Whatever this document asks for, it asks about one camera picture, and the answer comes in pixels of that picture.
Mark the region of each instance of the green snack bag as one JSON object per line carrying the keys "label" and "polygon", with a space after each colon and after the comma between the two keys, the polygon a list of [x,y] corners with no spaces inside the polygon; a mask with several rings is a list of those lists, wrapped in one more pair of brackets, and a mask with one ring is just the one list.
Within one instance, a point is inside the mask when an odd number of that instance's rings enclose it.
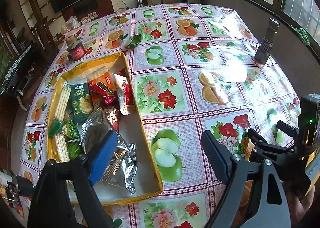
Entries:
{"label": "green snack bag", "polygon": [[78,126],[73,120],[68,120],[62,126],[61,133],[69,140],[79,139]]}
{"label": "green snack bag", "polygon": [[73,121],[85,121],[93,111],[88,83],[71,85],[70,102],[73,110]]}
{"label": "green snack bag", "polygon": [[79,146],[79,141],[80,139],[68,141],[68,154],[71,160],[83,153],[83,149]]}

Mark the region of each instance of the cracker package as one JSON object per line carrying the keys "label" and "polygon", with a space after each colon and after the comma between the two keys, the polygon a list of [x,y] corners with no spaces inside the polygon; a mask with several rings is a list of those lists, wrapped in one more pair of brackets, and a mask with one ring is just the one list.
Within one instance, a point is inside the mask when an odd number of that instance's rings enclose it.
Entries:
{"label": "cracker package", "polygon": [[93,112],[93,104],[87,83],[71,85],[70,102],[73,110],[73,121],[83,122]]}

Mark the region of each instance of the green cloth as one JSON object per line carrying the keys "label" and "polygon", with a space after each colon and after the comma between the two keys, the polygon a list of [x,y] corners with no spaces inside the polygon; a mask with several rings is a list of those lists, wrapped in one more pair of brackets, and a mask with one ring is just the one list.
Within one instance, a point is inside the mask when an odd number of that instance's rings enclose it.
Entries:
{"label": "green cloth", "polygon": [[293,26],[291,27],[295,32],[297,32],[298,37],[300,38],[300,40],[303,42],[304,45],[310,45],[308,34],[303,28],[297,29],[297,28],[294,28]]}

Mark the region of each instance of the floral tablecloth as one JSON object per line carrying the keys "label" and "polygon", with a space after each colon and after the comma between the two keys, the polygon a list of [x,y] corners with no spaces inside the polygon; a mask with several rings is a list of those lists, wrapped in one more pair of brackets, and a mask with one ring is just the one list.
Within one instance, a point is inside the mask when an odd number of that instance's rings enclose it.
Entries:
{"label": "floral tablecloth", "polygon": [[[159,167],[163,194],[107,207],[114,219],[122,220],[121,227],[204,226],[225,189],[201,148],[204,130],[242,155],[241,140],[249,128],[270,143],[292,143],[288,136],[277,137],[272,124],[276,118],[297,126],[299,99],[271,57],[264,66],[254,60],[259,42],[234,10],[155,5],[103,17],[70,34],[81,38],[87,54],[81,61],[69,61],[63,45],[36,92],[24,130],[20,175],[34,185],[47,161],[47,113],[57,79],[80,62],[118,51],[126,53],[148,141],[151,144],[158,133],[164,135],[163,129],[172,129],[177,136],[171,132],[170,138],[178,144],[174,166]],[[136,34],[141,34],[141,44],[125,49],[127,38]],[[29,199],[23,202],[30,206]],[[81,222],[79,207],[75,213]]]}

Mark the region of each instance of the thermos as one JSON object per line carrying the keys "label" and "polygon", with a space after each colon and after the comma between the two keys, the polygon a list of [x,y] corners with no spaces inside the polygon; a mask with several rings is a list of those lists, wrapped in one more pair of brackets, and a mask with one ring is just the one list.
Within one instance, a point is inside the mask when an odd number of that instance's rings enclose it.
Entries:
{"label": "thermos", "polygon": [[263,38],[261,45],[259,46],[254,59],[260,64],[265,65],[271,52],[272,44],[275,39],[276,33],[279,29],[279,22],[269,18],[269,25],[265,37]]}
{"label": "thermos", "polygon": [[137,7],[143,7],[143,0],[137,0]]}

